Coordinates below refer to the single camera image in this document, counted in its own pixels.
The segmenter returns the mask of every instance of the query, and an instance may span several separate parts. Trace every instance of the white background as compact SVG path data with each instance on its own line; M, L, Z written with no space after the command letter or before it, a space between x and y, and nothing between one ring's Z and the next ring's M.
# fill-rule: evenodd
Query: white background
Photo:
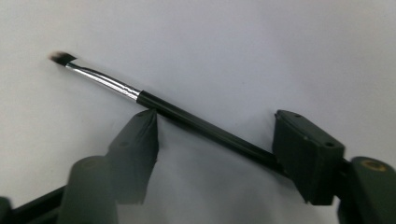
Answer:
M394 1L0 2L0 195L14 207L104 155L144 108L47 59L63 50L271 150L277 109L396 165ZM289 180L160 117L135 223L336 223Z

